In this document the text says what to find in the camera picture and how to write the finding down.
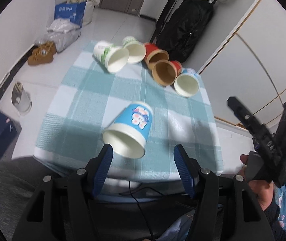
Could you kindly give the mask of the person right hand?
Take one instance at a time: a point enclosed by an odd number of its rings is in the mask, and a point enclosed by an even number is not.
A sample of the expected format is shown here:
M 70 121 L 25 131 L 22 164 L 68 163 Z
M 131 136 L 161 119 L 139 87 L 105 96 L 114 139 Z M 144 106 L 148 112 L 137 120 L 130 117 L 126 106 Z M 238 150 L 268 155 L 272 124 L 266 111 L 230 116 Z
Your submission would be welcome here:
M 267 182 L 265 180 L 252 180 L 249 181 L 246 179 L 245 170 L 247 168 L 248 163 L 248 155 L 241 154 L 240 161 L 243 163 L 242 169 L 238 172 L 241 175 L 248 185 L 250 186 L 251 190 L 257 196 L 258 203 L 263 211 L 267 210 L 274 198 L 274 184 L 273 182 Z

